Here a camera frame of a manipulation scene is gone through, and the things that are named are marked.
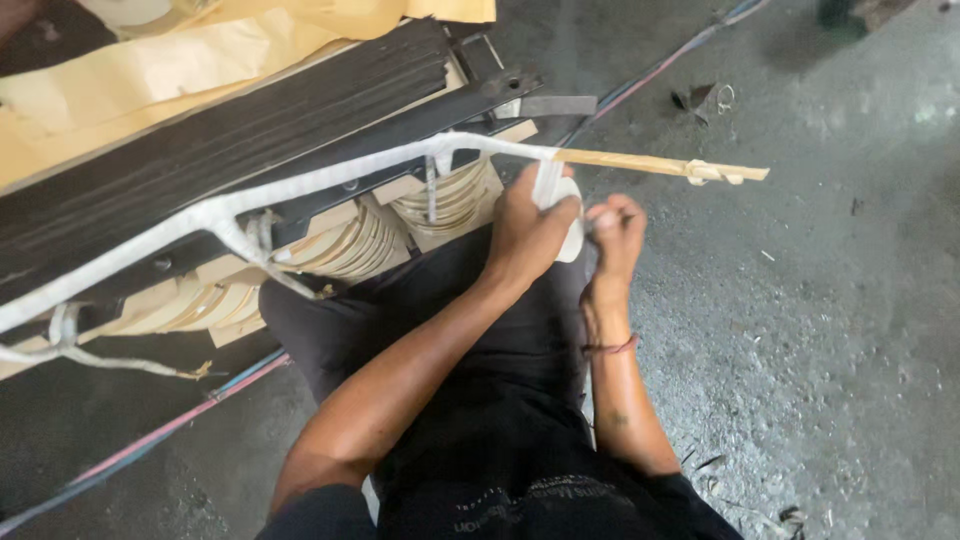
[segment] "black shirt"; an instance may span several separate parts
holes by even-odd
[[[445,384],[360,490],[313,489],[257,536],[741,539],[682,475],[649,478],[595,452],[583,415],[503,380]]]

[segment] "bracelet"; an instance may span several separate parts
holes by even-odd
[[[600,355],[615,355],[617,353],[625,353],[636,347],[636,343],[639,340],[639,336],[632,334],[630,339],[627,340],[623,345],[611,345],[610,347],[604,347],[602,345],[584,345],[584,353],[597,353]]]

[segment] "man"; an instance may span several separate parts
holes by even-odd
[[[580,200],[538,212],[536,174],[504,192],[492,231],[344,296],[264,286],[264,319],[320,408],[259,538],[740,538],[681,475],[637,370],[628,298],[646,215],[625,195],[586,213],[600,258],[585,289],[583,257],[554,263]]]

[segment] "concrete floor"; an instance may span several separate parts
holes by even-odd
[[[551,93],[604,95],[733,4],[501,2],[492,41]],[[632,289],[641,369],[695,485],[748,538],[776,538],[756,512],[790,505],[808,538],[960,538],[960,14],[938,5],[852,40],[816,25],[815,1],[776,0],[577,141],[773,169],[742,186],[577,176],[589,201],[623,191],[649,212]],[[671,90],[709,83],[735,90],[732,110],[710,107],[703,126],[673,109]],[[546,122],[540,141],[564,127]],[[183,362],[210,354],[198,343]],[[0,383],[0,511],[208,389],[64,362],[27,375]],[[13,537],[252,537],[312,409],[298,373],[278,370]]]

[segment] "wire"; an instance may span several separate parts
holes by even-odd
[[[624,83],[613,92],[607,94],[607,97],[603,98],[597,105],[599,108],[597,112],[593,116],[588,116],[585,118],[572,132],[560,139],[556,146],[562,148],[569,146],[570,143],[573,142],[574,139],[576,139],[577,136],[579,136],[582,132],[584,132],[593,122],[602,117],[604,114],[613,110],[613,108],[619,105],[620,102],[630,97],[630,95],[637,90],[641,89],[644,85],[653,80],[654,77],[657,77],[671,63],[676,61],[676,59],[706,43],[719,30],[740,22],[741,20],[766,7],[772,1],[773,0],[745,0],[744,2],[741,2],[735,8],[727,12],[727,15],[724,16],[724,18],[707,26],[690,41],[684,43],[684,45],[677,49],[677,51],[672,55],[657,62],[653,67],[645,71],[636,79]]]
[[[256,362],[253,366],[244,370],[232,380],[211,392],[209,398],[205,402],[193,407],[187,412],[184,412],[174,420],[171,420],[170,422],[141,437],[140,439],[137,439],[127,448],[112,455],[111,457],[108,457],[97,466],[76,477],[73,479],[73,481],[67,484],[66,487],[61,489],[60,492],[53,498],[28,508],[19,514],[4,520],[3,522],[0,522],[0,537],[7,535],[15,528],[20,527],[36,516],[56,508],[67,501],[70,501],[74,497],[80,495],[101,481],[108,479],[113,475],[113,473],[116,473],[127,465],[135,462],[143,455],[146,455],[146,453],[152,450],[157,444],[172,435],[176,430],[182,428],[186,423],[202,414],[204,411],[214,407],[216,404],[239,392],[240,390],[243,390],[255,380],[260,379],[264,375],[267,375],[277,367],[284,365],[289,361],[290,356],[284,353],[281,349]]]

